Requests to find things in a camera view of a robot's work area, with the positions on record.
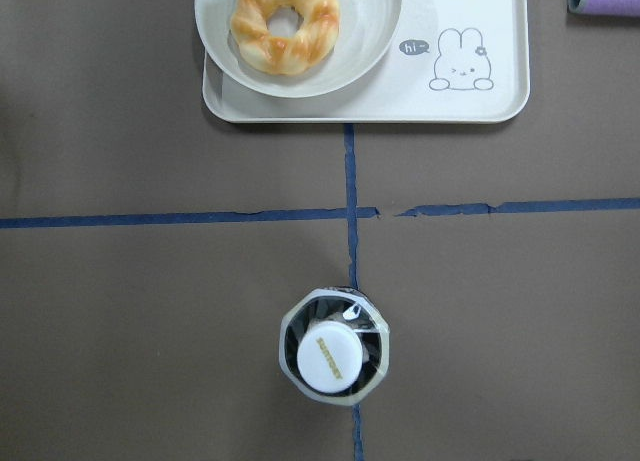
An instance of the rectangular tray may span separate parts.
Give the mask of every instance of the rectangular tray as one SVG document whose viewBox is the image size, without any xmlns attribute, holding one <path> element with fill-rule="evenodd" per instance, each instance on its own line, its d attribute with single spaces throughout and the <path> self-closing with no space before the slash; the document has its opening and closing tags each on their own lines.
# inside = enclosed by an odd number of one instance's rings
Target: rectangular tray
<svg viewBox="0 0 640 461">
<path fill-rule="evenodd" d="M 462 44 L 456 52 L 439 43 L 453 34 Z M 489 63 L 489 80 L 454 78 L 470 60 Z M 449 61 L 460 65 L 456 74 Z M 529 91 L 527 0 L 403 0 L 388 53 L 354 83 L 322 96 L 257 93 L 206 54 L 202 85 L 211 112 L 234 123 L 499 123 L 524 108 Z"/>
</svg>

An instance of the bunny drawing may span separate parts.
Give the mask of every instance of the bunny drawing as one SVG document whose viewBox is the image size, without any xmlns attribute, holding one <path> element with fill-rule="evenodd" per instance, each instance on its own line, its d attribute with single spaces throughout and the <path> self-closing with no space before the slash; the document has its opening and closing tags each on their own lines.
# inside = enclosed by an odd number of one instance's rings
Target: bunny drawing
<svg viewBox="0 0 640 461">
<path fill-rule="evenodd" d="M 433 67 L 435 78 L 429 83 L 431 89 L 484 91 L 493 88 L 491 62 L 480 31 L 447 29 L 440 34 L 438 49 L 440 53 Z"/>
</svg>

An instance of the white bowl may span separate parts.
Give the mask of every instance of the white bowl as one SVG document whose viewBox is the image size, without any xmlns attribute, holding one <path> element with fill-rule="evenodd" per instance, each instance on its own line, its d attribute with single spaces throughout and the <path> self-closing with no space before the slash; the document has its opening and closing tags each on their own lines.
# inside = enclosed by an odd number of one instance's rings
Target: white bowl
<svg viewBox="0 0 640 461">
<path fill-rule="evenodd" d="M 333 52 L 299 76 L 274 76 L 251 68 L 229 30 L 236 0 L 195 0 L 200 38 L 213 61 L 240 84 L 284 98 L 318 96 L 340 89 L 369 71 L 388 50 L 402 0 L 338 0 L 340 34 Z"/>
</svg>

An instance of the donut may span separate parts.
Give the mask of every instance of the donut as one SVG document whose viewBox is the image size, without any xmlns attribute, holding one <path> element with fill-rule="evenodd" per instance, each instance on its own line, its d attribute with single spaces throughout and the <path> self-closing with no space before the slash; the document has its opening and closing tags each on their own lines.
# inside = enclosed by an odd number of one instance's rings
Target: donut
<svg viewBox="0 0 640 461">
<path fill-rule="evenodd" d="M 303 18 L 290 38 L 273 36 L 269 18 L 283 7 L 292 7 Z M 338 0 L 238 0 L 231 16 L 233 35 L 242 59 L 268 74 L 293 76 L 322 61 L 338 38 Z"/>
</svg>

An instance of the blue line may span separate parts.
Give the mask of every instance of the blue line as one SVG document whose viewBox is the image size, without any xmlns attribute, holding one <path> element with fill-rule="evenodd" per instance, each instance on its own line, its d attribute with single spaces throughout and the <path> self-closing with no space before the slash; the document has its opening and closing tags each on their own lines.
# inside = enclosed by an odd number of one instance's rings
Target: blue line
<svg viewBox="0 0 640 461">
<path fill-rule="evenodd" d="M 640 209 L 640 198 L 585 199 L 567 201 L 521 201 L 499 206 L 484 203 L 427 204 L 409 209 L 398 216 L 457 216 L 479 214 L 560 213 L 571 211 L 615 211 Z"/>
<path fill-rule="evenodd" d="M 0 229 L 76 228 L 90 226 L 137 226 L 154 224 L 212 224 L 268 221 L 312 221 L 346 219 L 353 215 L 347 208 L 260 211 L 257 213 L 208 212 L 165 214 L 116 214 L 106 216 L 60 216 L 0 219 Z M 359 208 L 355 216 L 373 218 L 376 208 Z"/>
<path fill-rule="evenodd" d="M 353 124 L 344 125 L 344 168 L 347 188 L 347 229 L 349 242 L 349 280 L 351 287 L 358 289 L 358 186 L 356 176 L 356 146 Z M 351 411 L 353 418 L 353 455 L 354 461 L 364 461 L 362 442 L 362 416 L 360 405 Z"/>
</svg>

